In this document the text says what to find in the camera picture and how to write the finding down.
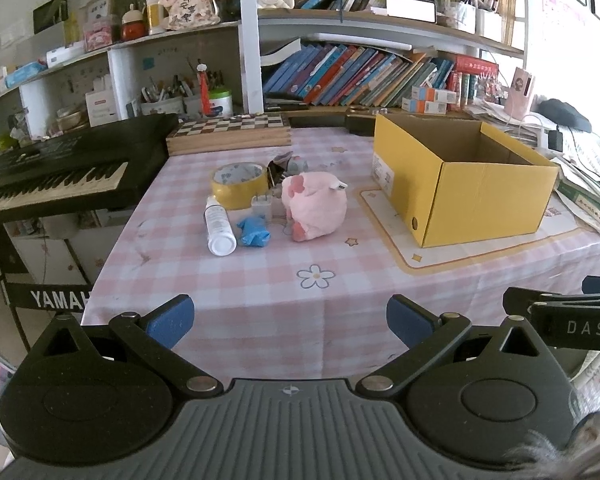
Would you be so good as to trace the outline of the blue glove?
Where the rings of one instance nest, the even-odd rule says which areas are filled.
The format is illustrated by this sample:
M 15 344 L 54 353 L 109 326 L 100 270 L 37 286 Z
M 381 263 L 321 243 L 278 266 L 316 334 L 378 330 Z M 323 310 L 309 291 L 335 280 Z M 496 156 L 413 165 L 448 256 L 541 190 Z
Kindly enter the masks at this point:
M 245 247 L 263 248 L 268 246 L 271 233 L 268 230 L 268 222 L 261 216 L 250 216 L 237 222 L 240 229 L 240 244 Z

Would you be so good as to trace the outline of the white spray bottle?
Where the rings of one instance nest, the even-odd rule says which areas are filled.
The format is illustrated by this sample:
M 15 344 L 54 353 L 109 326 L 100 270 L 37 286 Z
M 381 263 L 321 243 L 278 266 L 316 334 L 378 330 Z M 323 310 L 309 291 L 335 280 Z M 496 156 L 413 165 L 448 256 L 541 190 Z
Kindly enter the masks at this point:
M 209 196 L 204 208 L 204 223 L 207 229 L 207 246 L 209 252 L 217 257 L 232 254 L 237 247 L 230 218 L 225 208 L 214 196 Z

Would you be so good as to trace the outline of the white wooden bookshelf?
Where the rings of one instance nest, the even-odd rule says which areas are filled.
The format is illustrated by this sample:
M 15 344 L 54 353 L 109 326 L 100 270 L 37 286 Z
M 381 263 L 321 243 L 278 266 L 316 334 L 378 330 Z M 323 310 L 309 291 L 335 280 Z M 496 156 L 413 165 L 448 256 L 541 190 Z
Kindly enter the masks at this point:
M 339 14 L 311 10 L 258 11 L 256 0 L 240 0 L 240 18 L 184 32 L 164 32 L 131 42 L 120 42 L 73 58 L 0 94 L 0 135 L 9 115 L 23 112 L 30 136 L 44 136 L 59 107 L 80 102 L 95 70 L 106 67 L 111 76 L 117 114 L 129 116 L 129 105 L 140 97 L 143 84 L 185 72 L 196 60 L 219 67 L 232 90 L 235 104 L 246 113 L 264 109 L 259 58 L 263 41 L 341 34 L 376 37 L 412 46 L 438 44 L 445 50 L 477 54 L 481 51 L 519 58 L 523 50 L 422 21 L 370 12 Z

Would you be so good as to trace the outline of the white power adapter plug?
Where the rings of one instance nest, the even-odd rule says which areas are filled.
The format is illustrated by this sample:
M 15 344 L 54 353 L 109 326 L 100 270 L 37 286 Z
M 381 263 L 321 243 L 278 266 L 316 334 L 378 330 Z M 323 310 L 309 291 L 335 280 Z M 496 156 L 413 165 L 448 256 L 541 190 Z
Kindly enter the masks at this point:
M 250 209 L 253 216 L 271 221 L 273 218 L 273 196 L 271 194 L 254 196 L 251 199 Z

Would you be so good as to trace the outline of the green thick dictionary book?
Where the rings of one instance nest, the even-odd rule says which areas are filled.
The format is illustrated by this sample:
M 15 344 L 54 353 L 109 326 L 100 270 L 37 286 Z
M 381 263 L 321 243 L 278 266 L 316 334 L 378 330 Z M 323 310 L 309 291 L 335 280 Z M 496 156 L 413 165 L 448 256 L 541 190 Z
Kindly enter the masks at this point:
M 600 201 L 595 196 L 582 193 L 563 180 L 558 181 L 555 191 L 575 216 L 600 233 Z

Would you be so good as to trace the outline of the yellow tape roll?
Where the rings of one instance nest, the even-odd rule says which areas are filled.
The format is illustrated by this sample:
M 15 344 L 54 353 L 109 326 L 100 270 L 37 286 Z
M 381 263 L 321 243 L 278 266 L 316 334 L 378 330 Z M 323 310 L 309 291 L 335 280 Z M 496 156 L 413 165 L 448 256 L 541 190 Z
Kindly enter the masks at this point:
M 232 162 L 211 175 L 211 195 L 227 210 L 251 207 L 253 197 L 268 192 L 268 168 L 257 162 Z

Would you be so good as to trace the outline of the orange white small box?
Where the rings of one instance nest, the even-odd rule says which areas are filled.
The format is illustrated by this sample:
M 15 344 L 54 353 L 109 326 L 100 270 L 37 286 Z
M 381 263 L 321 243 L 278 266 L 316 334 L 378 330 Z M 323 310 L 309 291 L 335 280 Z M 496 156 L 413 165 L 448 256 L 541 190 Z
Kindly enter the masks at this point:
M 452 104 L 457 102 L 458 94 L 452 90 L 435 89 L 430 87 L 413 87 L 411 99 Z

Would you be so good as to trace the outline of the keyboard stand black frame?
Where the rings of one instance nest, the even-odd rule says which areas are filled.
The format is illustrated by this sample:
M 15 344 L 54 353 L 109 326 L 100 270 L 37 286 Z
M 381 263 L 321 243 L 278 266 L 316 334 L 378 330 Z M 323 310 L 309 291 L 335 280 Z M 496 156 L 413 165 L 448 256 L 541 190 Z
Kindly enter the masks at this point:
M 0 289 L 4 303 L 9 308 L 15 323 L 24 351 L 31 350 L 31 344 L 20 320 L 18 309 L 39 310 L 45 312 L 83 314 L 90 299 L 93 284 L 79 262 L 76 252 L 68 240 L 62 241 L 71 256 L 73 267 L 81 275 L 80 284 L 53 284 L 46 282 L 48 253 L 43 250 L 43 278 L 37 283 L 31 278 L 30 283 L 9 281 L 0 260 Z

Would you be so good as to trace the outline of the wooden chess board box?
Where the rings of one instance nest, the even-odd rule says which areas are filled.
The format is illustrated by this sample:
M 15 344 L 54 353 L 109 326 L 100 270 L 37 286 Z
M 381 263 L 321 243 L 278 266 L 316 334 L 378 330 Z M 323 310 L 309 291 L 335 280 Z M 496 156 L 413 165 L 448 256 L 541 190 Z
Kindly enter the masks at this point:
M 291 128 L 280 115 L 239 115 L 183 122 L 166 137 L 171 156 L 291 144 Z

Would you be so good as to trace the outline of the pink phone holder box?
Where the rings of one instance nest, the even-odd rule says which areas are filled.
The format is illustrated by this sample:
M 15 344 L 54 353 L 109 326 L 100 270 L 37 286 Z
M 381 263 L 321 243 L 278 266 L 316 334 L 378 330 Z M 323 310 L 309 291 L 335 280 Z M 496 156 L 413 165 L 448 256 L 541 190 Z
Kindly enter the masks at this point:
M 513 119 L 523 120 L 533 100 L 534 77 L 517 67 L 507 92 L 504 112 Z

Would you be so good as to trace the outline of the black charger plug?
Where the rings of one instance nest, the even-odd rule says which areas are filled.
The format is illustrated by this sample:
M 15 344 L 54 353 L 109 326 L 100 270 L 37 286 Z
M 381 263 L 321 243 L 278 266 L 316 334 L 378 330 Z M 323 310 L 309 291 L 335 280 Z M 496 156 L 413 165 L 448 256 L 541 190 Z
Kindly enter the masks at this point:
M 550 130 L 547 133 L 548 148 L 552 151 L 562 153 L 564 151 L 564 136 L 559 129 Z

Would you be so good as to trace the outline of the red white ornament stick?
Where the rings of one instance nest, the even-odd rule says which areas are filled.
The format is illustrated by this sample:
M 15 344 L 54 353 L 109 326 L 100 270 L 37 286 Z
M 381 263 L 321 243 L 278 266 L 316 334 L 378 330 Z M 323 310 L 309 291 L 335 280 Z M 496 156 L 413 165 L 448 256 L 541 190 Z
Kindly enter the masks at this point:
M 198 77 L 198 84 L 200 88 L 200 102 L 202 114 L 206 117 L 211 115 L 211 103 L 209 96 L 209 81 L 208 81 L 208 67 L 204 63 L 199 63 L 196 66 L 196 72 Z

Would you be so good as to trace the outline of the black binder clip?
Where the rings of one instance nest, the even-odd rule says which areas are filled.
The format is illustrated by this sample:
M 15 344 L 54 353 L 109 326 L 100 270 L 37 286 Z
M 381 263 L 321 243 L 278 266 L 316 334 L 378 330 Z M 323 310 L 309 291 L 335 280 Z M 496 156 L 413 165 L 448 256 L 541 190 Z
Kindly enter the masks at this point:
M 289 151 L 284 154 L 276 155 L 268 163 L 268 185 L 271 188 L 275 188 L 276 185 L 281 184 L 288 176 L 288 165 L 293 154 L 293 151 Z

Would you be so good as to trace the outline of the pink plush pig toy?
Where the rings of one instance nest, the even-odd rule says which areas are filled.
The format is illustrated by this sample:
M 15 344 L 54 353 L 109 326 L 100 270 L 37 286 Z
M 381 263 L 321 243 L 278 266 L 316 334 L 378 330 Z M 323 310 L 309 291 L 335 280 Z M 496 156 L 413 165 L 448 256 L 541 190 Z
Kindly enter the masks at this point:
M 308 242 L 337 231 L 346 218 L 348 186 L 334 174 L 309 171 L 286 177 L 282 202 L 294 242 Z

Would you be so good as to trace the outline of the green lid white jar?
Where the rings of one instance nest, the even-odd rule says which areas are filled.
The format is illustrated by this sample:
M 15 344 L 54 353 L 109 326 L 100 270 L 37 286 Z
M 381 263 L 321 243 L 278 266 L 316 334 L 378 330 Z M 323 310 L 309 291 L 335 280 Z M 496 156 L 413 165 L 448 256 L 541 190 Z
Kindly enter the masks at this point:
M 230 90 L 217 88 L 209 92 L 210 117 L 230 118 L 234 115 L 233 96 Z

